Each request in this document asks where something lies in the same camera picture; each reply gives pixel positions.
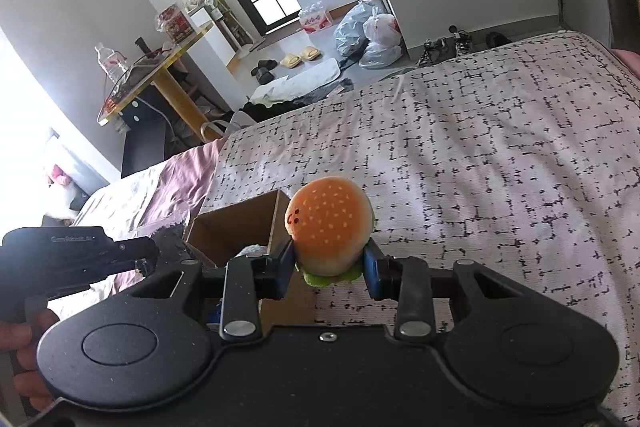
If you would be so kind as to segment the left hand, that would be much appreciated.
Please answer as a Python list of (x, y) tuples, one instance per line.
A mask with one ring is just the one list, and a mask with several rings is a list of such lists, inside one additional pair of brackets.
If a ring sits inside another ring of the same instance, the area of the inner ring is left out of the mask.
[(51, 392), (43, 382), (37, 366), (37, 345), (32, 326), (28, 323), (1, 322), (1, 351), (14, 355), (17, 374), (12, 377), (11, 388), (37, 412), (52, 404)]

